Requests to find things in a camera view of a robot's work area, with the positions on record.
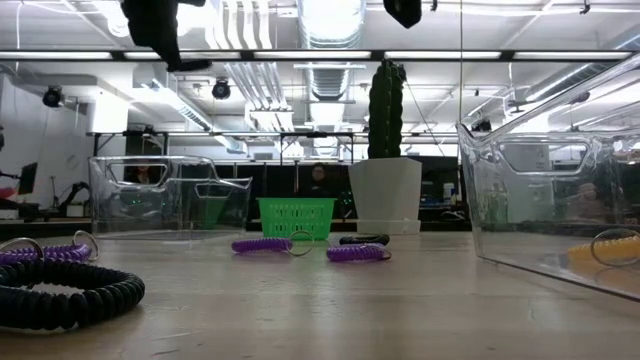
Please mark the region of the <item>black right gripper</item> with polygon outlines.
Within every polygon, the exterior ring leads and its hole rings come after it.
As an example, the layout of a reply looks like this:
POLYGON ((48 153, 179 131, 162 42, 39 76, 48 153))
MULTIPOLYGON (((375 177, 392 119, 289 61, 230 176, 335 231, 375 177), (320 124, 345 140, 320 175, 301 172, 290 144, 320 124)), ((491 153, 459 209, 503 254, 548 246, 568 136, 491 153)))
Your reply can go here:
POLYGON ((385 11, 405 29, 420 22, 422 18, 421 0, 383 0, 385 11))

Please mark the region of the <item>small clear plastic bin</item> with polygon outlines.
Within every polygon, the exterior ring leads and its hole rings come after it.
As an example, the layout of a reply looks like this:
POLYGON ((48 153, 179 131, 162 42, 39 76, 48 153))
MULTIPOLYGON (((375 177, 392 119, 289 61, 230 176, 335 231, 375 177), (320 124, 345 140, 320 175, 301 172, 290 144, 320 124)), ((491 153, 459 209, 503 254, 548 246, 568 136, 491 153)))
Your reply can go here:
POLYGON ((194 241, 246 230, 251 178, 222 178, 197 156, 105 156, 89 159, 93 235, 110 240, 194 241), (124 180, 148 166, 150 184, 124 180))

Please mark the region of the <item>large clear plastic bin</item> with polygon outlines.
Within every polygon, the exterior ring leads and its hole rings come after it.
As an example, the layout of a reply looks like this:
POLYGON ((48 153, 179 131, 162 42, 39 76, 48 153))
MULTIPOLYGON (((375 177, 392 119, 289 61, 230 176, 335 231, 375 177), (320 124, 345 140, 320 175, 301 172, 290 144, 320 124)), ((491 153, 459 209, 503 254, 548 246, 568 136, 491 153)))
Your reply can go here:
POLYGON ((458 129, 477 255, 640 302, 640 264, 567 257, 602 231, 640 232, 640 51, 574 60, 505 111, 489 133, 458 129), (568 216, 585 183, 609 208, 603 223, 568 216))

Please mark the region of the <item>large black spring keychain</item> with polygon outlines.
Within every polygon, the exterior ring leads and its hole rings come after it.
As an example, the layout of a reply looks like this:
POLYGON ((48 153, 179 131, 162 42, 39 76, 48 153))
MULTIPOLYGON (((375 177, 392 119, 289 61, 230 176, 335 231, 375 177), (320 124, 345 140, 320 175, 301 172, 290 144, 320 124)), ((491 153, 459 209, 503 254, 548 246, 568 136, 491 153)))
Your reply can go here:
POLYGON ((82 328, 123 315, 145 295, 135 274, 62 260, 0 265, 0 327, 82 328))

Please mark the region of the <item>black monitor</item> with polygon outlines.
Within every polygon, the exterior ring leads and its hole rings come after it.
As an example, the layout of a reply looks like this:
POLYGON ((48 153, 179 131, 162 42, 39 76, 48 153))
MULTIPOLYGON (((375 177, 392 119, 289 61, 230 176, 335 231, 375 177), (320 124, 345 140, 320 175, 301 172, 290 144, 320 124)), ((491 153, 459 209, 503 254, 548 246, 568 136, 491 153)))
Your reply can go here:
POLYGON ((37 168, 37 162, 33 162, 22 167, 18 186, 19 195, 31 194, 33 192, 37 176, 37 168))

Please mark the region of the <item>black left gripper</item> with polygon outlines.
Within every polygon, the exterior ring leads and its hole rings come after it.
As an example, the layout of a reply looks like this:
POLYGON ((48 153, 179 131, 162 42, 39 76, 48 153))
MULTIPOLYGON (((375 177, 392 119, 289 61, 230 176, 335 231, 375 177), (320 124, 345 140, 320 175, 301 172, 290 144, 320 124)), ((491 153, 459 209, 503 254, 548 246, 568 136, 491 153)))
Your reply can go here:
POLYGON ((207 59, 181 60, 177 41, 177 13, 180 4, 203 7, 206 0, 121 0, 133 43, 151 48, 167 63, 168 72, 208 69, 207 59))

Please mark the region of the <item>tall green cactus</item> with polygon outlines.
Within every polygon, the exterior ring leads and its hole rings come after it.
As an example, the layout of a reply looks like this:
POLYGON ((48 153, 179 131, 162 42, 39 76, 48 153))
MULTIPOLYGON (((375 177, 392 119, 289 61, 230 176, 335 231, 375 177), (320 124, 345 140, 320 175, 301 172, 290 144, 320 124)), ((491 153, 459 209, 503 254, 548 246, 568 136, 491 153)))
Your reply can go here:
POLYGON ((369 90, 368 158, 401 156, 403 89, 402 65, 385 59, 378 66, 369 90))

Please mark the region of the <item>purple spring keychain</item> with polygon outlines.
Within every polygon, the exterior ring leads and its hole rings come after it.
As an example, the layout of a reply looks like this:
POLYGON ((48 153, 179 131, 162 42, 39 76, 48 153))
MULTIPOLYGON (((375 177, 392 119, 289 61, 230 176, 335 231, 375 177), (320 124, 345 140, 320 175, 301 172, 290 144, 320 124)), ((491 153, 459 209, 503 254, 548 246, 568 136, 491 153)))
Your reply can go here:
POLYGON ((256 239, 236 240, 231 244, 231 249, 237 254, 256 252, 277 252, 286 253, 292 257, 301 257, 308 254, 311 248, 296 253, 293 251, 293 241, 298 235, 302 235, 304 240, 315 242, 315 237, 306 230, 299 230, 291 233, 287 237, 262 237, 256 239))
POLYGON ((0 244, 0 265, 37 259, 86 263, 97 261, 99 257, 100 247, 96 238, 82 230, 78 230, 66 245, 42 246, 28 237, 14 238, 0 244))
POLYGON ((390 260, 392 254, 383 246, 356 244, 329 247, 326 256, 331 262, 377 262, 390 260))

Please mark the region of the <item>green plastic basket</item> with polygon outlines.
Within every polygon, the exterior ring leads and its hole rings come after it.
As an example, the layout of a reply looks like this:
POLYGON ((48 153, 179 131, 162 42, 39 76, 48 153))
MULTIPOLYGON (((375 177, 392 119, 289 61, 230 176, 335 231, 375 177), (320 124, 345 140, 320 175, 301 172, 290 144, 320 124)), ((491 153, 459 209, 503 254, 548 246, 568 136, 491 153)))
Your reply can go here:
POLYGON ((260 222, 266 237, 309 232, 315 240, 329 237, 334 198, 259 198, 260 222))

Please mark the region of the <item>yellow spring keychain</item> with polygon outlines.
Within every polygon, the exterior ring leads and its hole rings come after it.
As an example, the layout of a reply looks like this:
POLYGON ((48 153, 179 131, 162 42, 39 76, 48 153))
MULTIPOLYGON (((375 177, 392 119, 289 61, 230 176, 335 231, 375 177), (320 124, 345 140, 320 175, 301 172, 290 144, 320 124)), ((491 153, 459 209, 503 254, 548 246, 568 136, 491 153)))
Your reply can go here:
POLYGON ((640 264, 640 232, 631 229, 609 229, 597 234, 589 243, 567 250, 572 261, 594 261, 608 267, 640 264))

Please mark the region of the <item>silver ventilation duct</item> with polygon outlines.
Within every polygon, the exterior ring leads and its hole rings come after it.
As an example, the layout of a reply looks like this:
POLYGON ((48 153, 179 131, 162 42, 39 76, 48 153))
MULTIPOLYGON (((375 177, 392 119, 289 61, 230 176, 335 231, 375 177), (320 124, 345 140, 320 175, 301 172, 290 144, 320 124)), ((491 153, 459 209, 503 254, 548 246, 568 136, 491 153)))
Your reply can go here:
POLYGON ((306 49, 354 49, 361 43, 366 0, 296 0, 306 49))

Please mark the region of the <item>small black spring keychain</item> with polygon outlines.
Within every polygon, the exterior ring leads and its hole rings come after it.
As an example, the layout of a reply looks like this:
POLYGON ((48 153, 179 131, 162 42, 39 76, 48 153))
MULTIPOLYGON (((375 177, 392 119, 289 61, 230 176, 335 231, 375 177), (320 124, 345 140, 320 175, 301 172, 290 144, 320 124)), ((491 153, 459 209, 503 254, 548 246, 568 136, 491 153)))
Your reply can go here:
POLYGON ((339 240, 340 245, 362 245, 362 244, 377 244, 381 246, 387 246, 390 241, 388 235, 371 235, 371 236, 345 236, 339 240))

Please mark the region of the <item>person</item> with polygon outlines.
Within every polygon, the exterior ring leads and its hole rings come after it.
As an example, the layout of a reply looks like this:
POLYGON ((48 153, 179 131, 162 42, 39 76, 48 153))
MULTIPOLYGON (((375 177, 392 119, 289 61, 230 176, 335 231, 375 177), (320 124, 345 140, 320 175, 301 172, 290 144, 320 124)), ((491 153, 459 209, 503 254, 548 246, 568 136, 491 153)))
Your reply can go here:
POLYGON ((124 177, 126 182, 137 184, 150 184, 150 169, 148 166, 132 166, 126 170, 124 177))
POLYGON ((326 167, 323 163, 313 165, 311 180, 308 184, 303 184, 298 191, 298 195, 303 198, 335 198, 335 188, 327 175, 326 167))
POLYGON ((580 185, 577 193, 569 200, 568 216, 571 220, 603 223, 608 213, 609 208, 600 198, 593 183, 580 185))

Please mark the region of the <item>white plant pot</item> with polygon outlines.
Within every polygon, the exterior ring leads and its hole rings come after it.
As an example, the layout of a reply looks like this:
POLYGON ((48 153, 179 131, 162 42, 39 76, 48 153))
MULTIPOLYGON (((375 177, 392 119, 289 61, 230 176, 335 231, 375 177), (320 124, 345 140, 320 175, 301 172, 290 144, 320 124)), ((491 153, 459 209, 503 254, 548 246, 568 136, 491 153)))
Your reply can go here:
POLYGON ((420 232, 421 162, 407 157, 367 159, 348 171, 359 234, 420 232))

